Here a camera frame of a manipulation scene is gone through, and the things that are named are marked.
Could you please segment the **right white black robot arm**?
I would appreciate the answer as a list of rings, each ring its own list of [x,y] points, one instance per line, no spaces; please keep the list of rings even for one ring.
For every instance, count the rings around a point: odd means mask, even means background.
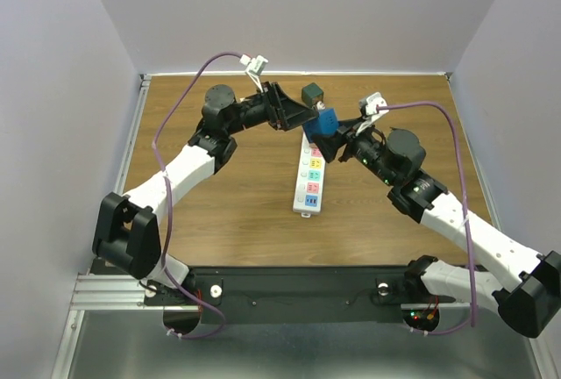
[[[468,267],[424,256],[403,279],[406,295],[464,300],[493,311],[512,330],[534,339],[560,310],[560,254],[542,254],[509,238],[465,207],[423,170],[419,139],[405,129],[384,135],[356,119],[312,141],[326,161],[356,159],[389,186],[388,198],[403,215],[437,232],[468,255]]]

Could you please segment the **dark green cube adapter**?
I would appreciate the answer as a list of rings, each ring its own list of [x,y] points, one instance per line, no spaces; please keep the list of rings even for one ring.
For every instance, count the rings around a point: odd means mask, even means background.
[[[323,90],[315,83],[309,83],[302,87],[301,100],[308,106],[314,107],[318,102],[322,102],[324,97]]]

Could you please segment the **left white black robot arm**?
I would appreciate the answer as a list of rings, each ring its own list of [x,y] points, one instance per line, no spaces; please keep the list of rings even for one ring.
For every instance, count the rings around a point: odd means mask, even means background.
[[[211,87],[202,119],[183,149],[138,187],[102,200],[94,255],[137,280],[164,284],[175,303],[188,302],[195,282],[188,266],[168,255],[170,240],[160,237],[160,223],[172,222],[174,205],[229,161],[237,148],[234,134],[264,123],[290,131],[317,116],[317,110],[290,98],[276,82],[264,83],[262,91],[241,101],[227,85]]]

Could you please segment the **blue cube plug adapter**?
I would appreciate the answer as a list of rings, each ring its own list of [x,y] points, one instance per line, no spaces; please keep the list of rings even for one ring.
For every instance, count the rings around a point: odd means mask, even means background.
[[[314,137],[331,136],[339,126],[337,114],[333,108],[326,108],[318,112],[317,118],[306,122],[302,128],[309,144],[314,143]]]

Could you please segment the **white multicolour power strip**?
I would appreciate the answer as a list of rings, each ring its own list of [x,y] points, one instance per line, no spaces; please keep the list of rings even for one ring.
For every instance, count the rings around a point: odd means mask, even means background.
[[[311,218],[321,212],[325,167],[320,150],[310,144],[303,134],[293,200],[293,211],[303,218]]]

